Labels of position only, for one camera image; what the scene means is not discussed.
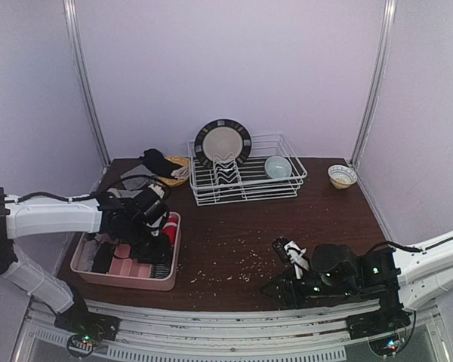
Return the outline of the red white-trimmed underwear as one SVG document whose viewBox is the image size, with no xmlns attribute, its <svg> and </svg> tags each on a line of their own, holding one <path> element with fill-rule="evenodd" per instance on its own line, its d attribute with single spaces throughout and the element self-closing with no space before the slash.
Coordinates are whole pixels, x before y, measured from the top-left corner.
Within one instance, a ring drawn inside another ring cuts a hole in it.
<svg viewBox="0 0 453 362">
<path fill-rule="evenodd" d="M 168 217 L 168 221 L 162 228 L 162 234 L 167 235 L 170 241 L 171 247 L 176 244 L 177 232 L 180 224 L 180 216 L 177 213 L 171 213 Z"/>
</svg>

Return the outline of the striped navy underwear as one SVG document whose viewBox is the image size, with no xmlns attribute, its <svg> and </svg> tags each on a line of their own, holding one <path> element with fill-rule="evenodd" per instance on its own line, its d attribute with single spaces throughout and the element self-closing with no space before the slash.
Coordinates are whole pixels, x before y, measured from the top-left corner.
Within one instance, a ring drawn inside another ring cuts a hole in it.
<svg viewBox="0 0 453 362">
<path fill-rule="evenodd" d="M 155 264 L 151 268 L 150 277 L 152 279 L 165 279 L 170 275 L 171 265 L 167 263 Z"/>
</svg>

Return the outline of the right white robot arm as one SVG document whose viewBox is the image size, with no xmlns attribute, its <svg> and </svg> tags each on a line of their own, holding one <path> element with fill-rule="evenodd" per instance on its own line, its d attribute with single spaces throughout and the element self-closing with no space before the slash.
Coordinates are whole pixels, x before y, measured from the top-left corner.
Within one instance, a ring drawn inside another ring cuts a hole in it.
<svg viewBox="0 0 453 362">
<path fill-rule="evenodd" d="M 355 254 L 346 244 L 319 244 L 310 256 L 295 241 L 272 247 L 289 268 L 260 292 L 286 308 L 318 308 L 376 300 L 382 317 L 410 314 L 453 287 L 453 230 L 412 245 L 392 241 Z"/>
</svg>

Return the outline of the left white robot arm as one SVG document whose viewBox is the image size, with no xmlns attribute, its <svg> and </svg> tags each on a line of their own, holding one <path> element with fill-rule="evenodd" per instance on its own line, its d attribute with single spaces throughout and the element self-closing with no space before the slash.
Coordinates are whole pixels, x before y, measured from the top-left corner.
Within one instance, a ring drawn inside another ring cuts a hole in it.
<svg viewBox="0 0 453 362">
<path fill-rule="evenodd" d="M 168 213 L 159 186 L 135 191 L 110 187 L 75 197 L 48 192 L 19 197 L 6 195 L 0 187 L 0 277 L 41 299 L 62 318 L 83 322 L 90 314 L 83 298 L 24 254 L 15 239 L 64 232 L 108 234 L 127 244 L 135 259 L 163 263 L 171 254 L 171 242 L 162 233 Z"/>
</svg>

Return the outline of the grey striped underwear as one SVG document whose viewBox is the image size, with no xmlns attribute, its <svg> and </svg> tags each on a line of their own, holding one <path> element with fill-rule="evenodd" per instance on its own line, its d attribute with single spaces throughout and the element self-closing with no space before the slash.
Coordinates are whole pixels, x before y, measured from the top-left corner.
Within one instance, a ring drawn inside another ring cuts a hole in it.
<svg viewBox="0 0 453 362">
<path fill-rule="evenodd" d="M 156 183 L 156 175 L 145 165 L 140 164 L 120 176 L 123 186 L 128 191 L 142 189 L 144 186 Z"/>
</svg>

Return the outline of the black clothing in organizer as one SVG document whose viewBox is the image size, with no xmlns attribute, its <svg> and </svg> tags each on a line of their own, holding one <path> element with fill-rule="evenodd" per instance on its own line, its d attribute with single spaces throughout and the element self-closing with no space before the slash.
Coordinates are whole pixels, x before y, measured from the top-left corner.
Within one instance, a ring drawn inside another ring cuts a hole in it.
<svg viewBox="0 0 453 362">
<path fill-rule="evenodd" d="M 113 259 L 114 246 L 111 243 L 103 243 L 99 246 L 91 267 L 91 272 L 107 274 Z"/>
</svg>

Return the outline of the pink plastic organizer box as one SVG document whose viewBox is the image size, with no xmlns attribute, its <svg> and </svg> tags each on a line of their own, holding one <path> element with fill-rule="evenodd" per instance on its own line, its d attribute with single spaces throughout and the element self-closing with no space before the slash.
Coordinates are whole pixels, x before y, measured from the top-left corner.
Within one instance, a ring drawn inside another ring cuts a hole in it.
<svg viewBox="0 0 453 362">
<path fill-rule="evenodd" d="M 177 277 L 177 264 L 180 253 L 181 243 L 181 215 L 180 224 L 177 232 L 176 244 L 173 247 L 172 261 L 171 261 L 171 272 L 170 275 L 165 279 L 152 279 L 150 277 L 152 266 L 149 264 L 139 263 L 132 259 L 126 259 L 126 255 L 129 251 L 128 245 L 121 245 L 117 256 L 119 257 L 112 259 L 109 272 L 107 274 L 98 274 L 91 271 L 86 271 L 86 250 L 91 248 L 91 241 L 86 241 L 86 234 L 83 234 L 80 239 L 78 246 L 72 256 L 72 260 L 69 264 L 70 269 L 78 274 L 82 279 L 91 284 L 99 284 L 111 287 L 124 287 L 138 290 L 159 290 L 169 291 L 171 290 L 176 282 Z"/>
</svg>

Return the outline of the black sock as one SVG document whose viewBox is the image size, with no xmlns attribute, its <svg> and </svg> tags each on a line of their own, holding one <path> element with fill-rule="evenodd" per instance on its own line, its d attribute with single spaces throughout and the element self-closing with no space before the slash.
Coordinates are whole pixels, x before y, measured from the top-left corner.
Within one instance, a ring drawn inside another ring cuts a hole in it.
<svg viewBox="0 0 453 362">
<path fill-rule="evenodd" d="M 167 160 L 158 149 L 147 149 L 139 159 L 155 175 L 169 179 L 173 179 L 174 172 L 182 168 L 180 164 Z"/>
</svg>

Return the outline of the white cream sock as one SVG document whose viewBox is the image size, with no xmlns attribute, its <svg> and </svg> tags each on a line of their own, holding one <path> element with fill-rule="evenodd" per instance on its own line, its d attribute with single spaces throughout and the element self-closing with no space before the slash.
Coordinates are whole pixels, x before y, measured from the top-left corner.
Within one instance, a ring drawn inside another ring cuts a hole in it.
<svg viewBox="0 0 453 362">
<path fill-rule="evenodd" d="M 176 180 L 186 180 L 190 177 L 190 167 L 182 166 L 171 172 L 171 175 Z"/>
</svg>

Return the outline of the patterned white yellow bowl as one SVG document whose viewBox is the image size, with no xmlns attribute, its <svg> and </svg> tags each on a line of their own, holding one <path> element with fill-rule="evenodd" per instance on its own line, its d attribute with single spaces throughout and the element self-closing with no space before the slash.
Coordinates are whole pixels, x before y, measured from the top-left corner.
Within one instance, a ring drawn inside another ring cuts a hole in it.
<svg viewBox="0 0 453 362">
<path fill-rule="evenodd" d="M 358 181 L 358 176 L 353 168 L 341 164 L 334 164 L 328 168 L 331 184 L 336 189 L 348 189 Z"/>
</svg>

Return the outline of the light blue bowl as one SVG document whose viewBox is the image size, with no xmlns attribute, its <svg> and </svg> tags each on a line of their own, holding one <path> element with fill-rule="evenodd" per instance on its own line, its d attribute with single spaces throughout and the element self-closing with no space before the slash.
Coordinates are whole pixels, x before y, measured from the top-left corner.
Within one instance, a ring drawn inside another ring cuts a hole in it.
<svg viewBox="0 0 453 362">
<path fill-rule="evenodd" d="M 287 158 L 279 155 L 268 157 L 264 163 L 264 170 L 268 178 L 281 179 L 290 177 L 292 172 L 291 163 Z"/>
</svg>

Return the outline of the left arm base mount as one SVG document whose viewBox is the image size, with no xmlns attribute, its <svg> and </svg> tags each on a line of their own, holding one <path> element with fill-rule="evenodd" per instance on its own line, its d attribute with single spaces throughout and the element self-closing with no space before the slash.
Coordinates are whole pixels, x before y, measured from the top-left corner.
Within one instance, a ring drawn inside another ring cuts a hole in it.
<svg viewBox="0 0 453 362">
<path fill-rule="evenodd" d="M 115 341 L 119 331 L 118 317 L 87 312 L 84 317 L 55 313 L 54 326 L 71 332 L 65 347 L 74 358 L 83 359 L 93 354 L 103 341 Z"/>
</svg>

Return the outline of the left metal frame post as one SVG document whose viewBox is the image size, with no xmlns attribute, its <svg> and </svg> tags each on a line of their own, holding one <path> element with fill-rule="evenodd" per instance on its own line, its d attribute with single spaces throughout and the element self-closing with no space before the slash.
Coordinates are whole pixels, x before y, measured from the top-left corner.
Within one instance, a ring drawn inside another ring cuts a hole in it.
<svg viewBox="0 0 453 362">
<path fill-rule="evenodd" d="M 91 84 L 88 77 L 85 55 L 82 49 L 82 40 L 80 36 L 76 1 L 63 0 L 63 8 L 65 11 L 67 33 L 72 49 L 72 58 L 75 62 L 75 69 L 79 80 L 79 86 L 82 92 L 82 98 L 85 103 L 88 124 L 90 126 L 92 137 L 94 139 L 94 143 L 97 148 L 101 163 L 104 168 L 107 168 L 111 164 L 111 158 L 106 147 L 105 138 L 100 126 L 96 106 L 94 104 L 94 97 L 91 91 Z"/>
</svg>

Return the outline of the metal frame post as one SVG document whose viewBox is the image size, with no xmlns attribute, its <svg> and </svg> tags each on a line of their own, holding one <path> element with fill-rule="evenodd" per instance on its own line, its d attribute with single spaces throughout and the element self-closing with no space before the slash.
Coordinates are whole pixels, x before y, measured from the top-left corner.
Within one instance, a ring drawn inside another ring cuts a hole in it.
<svg viewBox="0 0 453 362">
<path fill-rule="evenodd" d="M 91 91 L 91 84 L 88 77 L 85 55 L 82 49 L 82 40 L 80 36 L 76 1 L 63 0 L 63 8 L 65 11 L 67 33 L 72 49 L 72 58 L 75 62 L 75 69 L 79 80 L 79 86 L 82 92 L 82 98 L 85 103 L 88 124 L 90 126 L 92 137 L 94 139 L 94 143 L 97 148 L 101 163 L 104 168 L 107 168 L 111 164 L 111 158 L 106 147 L 105 138 L 100 126 L 96 106 L 94 104 L 94 97 Z"/>
<path fill-rule="evenodd" d="M 378 104 L 381 83 L 383 81 L 387 58 L 390 48 L 390 38 L 393 33 L 393 25 L 396 17 L 396 0 L 386 0 L 384 2 L 384 13 L 381 24 L 381 33 L 378 41 L 377 55 L 374 62 L 374 69 L 371 77 L 371 84 L 368 90 L 364 112 L 362 114 L 362 122 L 359 128 L 356 143 L 350 159 L 350 163 L 354 168 L 359 166 L 360 159 L 367 145 L 369 131 L 374 120 L 374 114 Z"/>
</svg>

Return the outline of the right metal frame post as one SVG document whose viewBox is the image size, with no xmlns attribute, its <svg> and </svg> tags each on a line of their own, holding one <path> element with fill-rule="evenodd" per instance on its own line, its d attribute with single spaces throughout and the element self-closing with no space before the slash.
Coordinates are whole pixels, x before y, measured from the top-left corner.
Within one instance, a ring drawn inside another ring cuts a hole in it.
<svg viewBox="0 0 453 362">
<path fill-rule="evenodd" d="M 384 13 L 381 24 L 381 33 L 378 41 L 377 55 L 374 62 L 374 69 L 371 77 L 371 84 L 368 90 L 364 112 L 362 114 L 362 122 L 359 128 L 356 143 L 350 159 L 350 163 L 354 168 L 359 166 L 360 159 L 367 145 L 369 131 L 374 120 L 374 114 L 378 104 L 381 83 L 383 81 L 387 58 L 390 48 L 390 38 L 393 33 L 393 25 L 396 17 L 396 0 L 386 0 L 384 2 Z"/>
</svg>

